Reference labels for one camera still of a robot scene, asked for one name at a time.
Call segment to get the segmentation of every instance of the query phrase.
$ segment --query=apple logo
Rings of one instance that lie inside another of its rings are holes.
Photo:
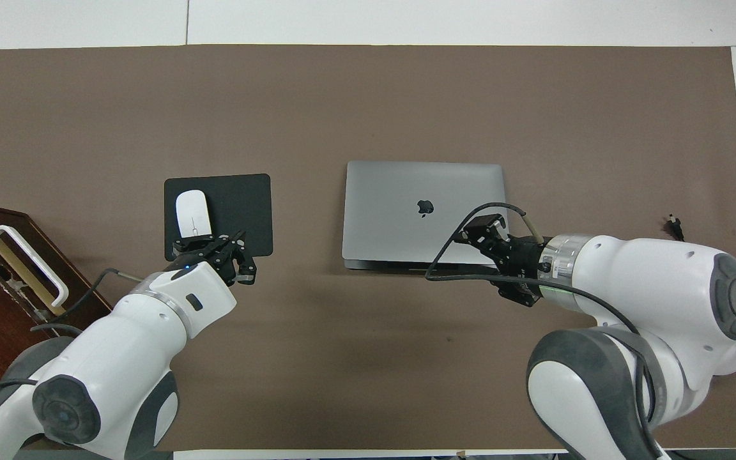
[[[423,218],[424,216],[433,212],[433,203],[431,203],[429,200],[419,200],[417,204],[418,207],[420,207],[420,210],[418,212],[422,215]]]

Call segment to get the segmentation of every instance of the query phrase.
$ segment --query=laptop lid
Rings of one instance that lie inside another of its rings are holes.
[[[505,201],[500,165],[350,161],[342,228],[345,266],[424,269],[468,212],[493,201]],[[479,215],[488,213],[507,217],[497,207]],[[455,243],[440,260],[443,267],[492,264],[475,248]]]

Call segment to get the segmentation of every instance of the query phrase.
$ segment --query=drawer handle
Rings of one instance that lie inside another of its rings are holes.
[[[44,276],[53,283],[53,286],[58,289],[59,293],[56,295],[56,299],[52,301],[52,306],[57,307],[67,300],[67,295],[70,294],[67,289],[67,285],[62,282],[58,275],[56,275],[56,272],[47,265],[47,262],[45,262],[44,259],[42,259],[42,257],[39,256],[32,247],[30,247],[30,244],[23,238],[23,236],[21,236],[15,228],[10,227],[9,225],[0,225],[0,235],[2,233],[8,233],[8,235],[13,238],[13,241],[17,242],[17,245],[19,245],[21,250],[23,250],[31,260],[33,260],[33,264],[35,264],[38,269],[44,273]]]

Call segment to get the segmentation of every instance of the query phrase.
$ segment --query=cable connector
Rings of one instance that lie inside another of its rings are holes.
[[[683,227],[680,226],[680,219],[674,215],[669,215],[669,219],[666,219],[666,223],[663,225],[663,230],[677,241],[685,241],[683,238]]]

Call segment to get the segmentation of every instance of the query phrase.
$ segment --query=white table surface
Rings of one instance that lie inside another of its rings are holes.
[[[730,46],[736,82],[736,0],[0,0],[0,49],[197,43]],[[176,458],[451,452],[195,451]]]

